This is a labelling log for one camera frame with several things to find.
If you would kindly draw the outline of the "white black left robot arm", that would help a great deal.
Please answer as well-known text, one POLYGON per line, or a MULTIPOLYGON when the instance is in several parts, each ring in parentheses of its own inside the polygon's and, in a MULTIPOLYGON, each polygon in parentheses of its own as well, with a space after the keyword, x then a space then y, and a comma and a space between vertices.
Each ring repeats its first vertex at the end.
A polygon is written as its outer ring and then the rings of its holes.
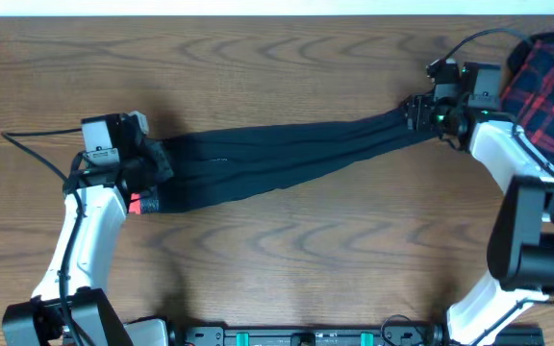
POLYGON ((63 177, 65 216, 50 264, 25 303, 7 307, 9 345, 167 345, 161 317, 124 323, 106 295, 118 235, 140 193, 170 172, 148 138, 89 139, 63 177))

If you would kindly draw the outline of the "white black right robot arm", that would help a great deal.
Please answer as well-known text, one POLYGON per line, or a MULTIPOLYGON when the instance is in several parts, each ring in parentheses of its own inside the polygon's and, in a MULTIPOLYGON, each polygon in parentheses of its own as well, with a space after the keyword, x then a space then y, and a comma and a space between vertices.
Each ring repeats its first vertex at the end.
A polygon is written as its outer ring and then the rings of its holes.
POLYGON ((485 274, 424 340, 427 345, 492 345, 526 310, 554 306, 554 165, 509 113, 430 93, 413 95, 404 106, 410 129, 456 137, 503 191, 485 274))

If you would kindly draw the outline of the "black leggings red waistband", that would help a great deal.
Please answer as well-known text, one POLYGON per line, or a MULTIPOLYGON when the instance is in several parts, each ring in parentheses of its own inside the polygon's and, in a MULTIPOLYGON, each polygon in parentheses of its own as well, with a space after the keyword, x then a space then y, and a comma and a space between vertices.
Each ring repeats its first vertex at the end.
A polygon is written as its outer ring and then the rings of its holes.
POLYGON ((401 108, 355 121, 247 127, 165 138, 173 175, 134 194, 132 214, 183 213, 320 178, 433 137, 401 108))

